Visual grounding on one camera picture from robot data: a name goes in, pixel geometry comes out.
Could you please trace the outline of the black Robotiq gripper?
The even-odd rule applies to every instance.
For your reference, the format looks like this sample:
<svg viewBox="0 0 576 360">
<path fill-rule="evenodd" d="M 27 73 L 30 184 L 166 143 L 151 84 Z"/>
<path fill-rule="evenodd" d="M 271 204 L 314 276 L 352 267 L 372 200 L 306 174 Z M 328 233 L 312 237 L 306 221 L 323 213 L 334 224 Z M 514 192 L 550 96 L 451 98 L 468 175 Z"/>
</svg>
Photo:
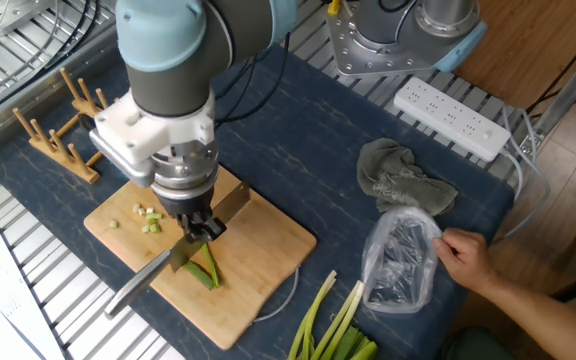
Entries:
<svg viewBox="0 0 576 360">
<path fill-rule="evenodd" d="M 180 216 L 180 227 L 186 239 L 198 239 L 203 242 L 212 242 L 220 237 L 226 230 L 226 225 L 212 214 L 211 202 L 214 188 L 192 188 L 190 190 L 177 190 L 157 187 L 157 198 L 171 217 Z M 193 222 L 192 214 L 199 214 L 197 226 Z"/>
</svg>

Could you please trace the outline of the person's right hand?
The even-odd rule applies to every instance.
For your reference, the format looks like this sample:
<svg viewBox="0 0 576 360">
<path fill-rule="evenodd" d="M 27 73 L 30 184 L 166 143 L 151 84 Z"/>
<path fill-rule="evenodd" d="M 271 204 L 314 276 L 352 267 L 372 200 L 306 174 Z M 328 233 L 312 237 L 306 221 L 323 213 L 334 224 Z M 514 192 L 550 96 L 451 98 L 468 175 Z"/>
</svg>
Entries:
<svg viewBox="0 0 576 360">
<path fill-rule="evenodd" d="M 499 276 L 492 266 L 485 238 L 478 233 L 448 228 L 432 245 L 451 278 L 459 285 L 487 296 Z"/>
</svg>

